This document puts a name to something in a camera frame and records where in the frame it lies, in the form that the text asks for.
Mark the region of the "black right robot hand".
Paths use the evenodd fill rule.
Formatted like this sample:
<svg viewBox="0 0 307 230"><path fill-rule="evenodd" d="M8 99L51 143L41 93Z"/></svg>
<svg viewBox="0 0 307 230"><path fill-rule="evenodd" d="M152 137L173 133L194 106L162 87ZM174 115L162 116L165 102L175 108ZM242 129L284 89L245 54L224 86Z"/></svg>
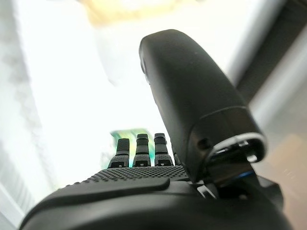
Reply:
<svg viewBox="0 0 307 230"><path fill-rule="evenodd" d="M266 138L213 59L189 36L144 37L142 70L170 136L139 134L129 166L127 138L105 170L55 191L22 230L290 230L277 183L256 175Z"/></svg>

